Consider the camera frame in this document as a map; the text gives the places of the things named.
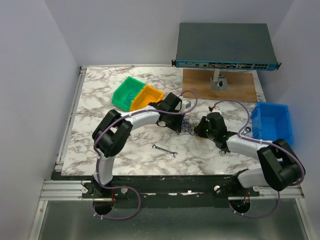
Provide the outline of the yellow plastic bin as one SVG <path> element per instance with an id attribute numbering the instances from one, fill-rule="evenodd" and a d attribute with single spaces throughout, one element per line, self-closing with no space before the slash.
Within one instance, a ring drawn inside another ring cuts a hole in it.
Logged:
<path id="1" fill-rule="evenodd" d="M 164 97 L 164 92 L 146 84 L 132 100 L 130 112 L 145 108 L 149 103 L 157 103 Z"/>

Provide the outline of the green plastic bin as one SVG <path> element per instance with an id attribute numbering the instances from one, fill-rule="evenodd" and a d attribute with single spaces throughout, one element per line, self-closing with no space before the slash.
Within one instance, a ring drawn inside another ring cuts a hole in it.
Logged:
<path id="1" fill-rule="evenodd" d="M 112 104 L 125 112 L 129 112 L 132 100 L 138 95 L 145 85 L 145 83 L 128 76 L 114 91 Z"/>

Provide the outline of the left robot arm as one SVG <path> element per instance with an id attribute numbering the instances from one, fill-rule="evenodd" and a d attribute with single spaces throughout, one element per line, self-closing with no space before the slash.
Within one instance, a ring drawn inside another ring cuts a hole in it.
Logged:
<path id="1" fill-rule="evenodd" d="M 93 191 L 101 198 L 110 194 L 109 182 L 113 179 L 115 157 L 124 148 L 133 130 L 164 124 L 166 128 L 180 133 L 185 109 L 182 98 L 171 92 L 164 100 L 151 102 L 139 110 L 125 113 L 110 110 L 92 134 L 93 148 L 98 155 Z"/>

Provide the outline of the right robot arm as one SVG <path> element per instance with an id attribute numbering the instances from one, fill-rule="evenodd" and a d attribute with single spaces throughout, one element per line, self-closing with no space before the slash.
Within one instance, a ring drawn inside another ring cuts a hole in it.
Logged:
<path id="1" fill-rule="evenodd" d="M 213 141 L 224 153 L 238 153 L 256 159 L 260 168 L 245 169 L 236 174 L 230 191 L 241 196 L 251 187 L 271 187 L 280 192 L 302 179 L 305 173 L 297 156 L 284 139 L 276 141 L 247 140 L 243 135 L 228 131 L 218 112 L 202 117 L 194 133 Z"/>

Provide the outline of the grey metal stand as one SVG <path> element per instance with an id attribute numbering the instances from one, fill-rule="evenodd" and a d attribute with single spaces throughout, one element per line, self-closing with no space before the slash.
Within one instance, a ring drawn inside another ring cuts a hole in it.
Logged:
<path id="1" fill-rule="evenodd" d="M 210 78 L 210 87 L 212 91 L 224 91 L 228 90 L 227 79 L 220 74 L 220 69 L 215 69 L 213 76 Z"/>

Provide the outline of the silver open-end wrench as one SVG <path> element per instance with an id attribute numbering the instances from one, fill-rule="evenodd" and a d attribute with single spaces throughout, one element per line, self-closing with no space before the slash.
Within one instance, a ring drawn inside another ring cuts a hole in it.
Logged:
<path id="1" fill-rule="evenodd" d="M 178 152 L 164 149 L 164 148 L 159 147 L 159 146 L 157 146 L 157 145 L 155 145 L 155 144 L 150 145 L 150 148 L 156 149 L 156 150 L 159 150 L 159 151 L 162 151 L 162 152 L 164 152 L 164 153 L 167 153 L 167 154 L 171 155 L 173 158 L 176 158 L 176 157 L 179 155 Z"/>

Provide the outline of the wooden board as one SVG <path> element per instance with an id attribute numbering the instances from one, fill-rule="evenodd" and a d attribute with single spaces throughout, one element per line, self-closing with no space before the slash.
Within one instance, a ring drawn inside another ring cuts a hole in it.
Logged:
<path id="1" fill-rule="evenodd" d="M 249 72 L 188 69 L 182 74 L 182 90 L 203 100 L 258 101 L 254 77 Z"/>

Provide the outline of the blue plastic bin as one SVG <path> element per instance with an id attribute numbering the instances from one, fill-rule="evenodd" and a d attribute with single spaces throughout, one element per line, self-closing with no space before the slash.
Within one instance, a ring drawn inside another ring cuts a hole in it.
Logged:
<path id="1" fill-rule="evenodd" d="M 287 105 L 259 101 L 250 118 L 254 139 L 264 141 L 284 139 L 290 146 L 294 143 Z"/>

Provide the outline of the network switch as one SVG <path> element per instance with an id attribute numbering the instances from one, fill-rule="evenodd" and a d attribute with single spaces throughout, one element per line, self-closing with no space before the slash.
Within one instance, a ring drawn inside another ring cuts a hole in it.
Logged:
<path id="1" fill-rule="evenodd" d="M 277 61 L 265 23 L 179 25 L 176 68 L 275 71 Z"/>

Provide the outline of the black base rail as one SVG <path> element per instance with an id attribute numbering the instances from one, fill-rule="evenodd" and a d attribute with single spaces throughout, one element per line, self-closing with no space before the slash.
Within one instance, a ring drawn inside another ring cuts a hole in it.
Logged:
<path id="1" fill-rule="evenodd" d="M 62 190 L 80 187 L 80 199 L 116 209 L 229 207 L 229 200 L 247 200 L 260 194 L 243 188 L 232 175 L 116 175 L 102 188 L 91 176 L 54 173 Z"/>

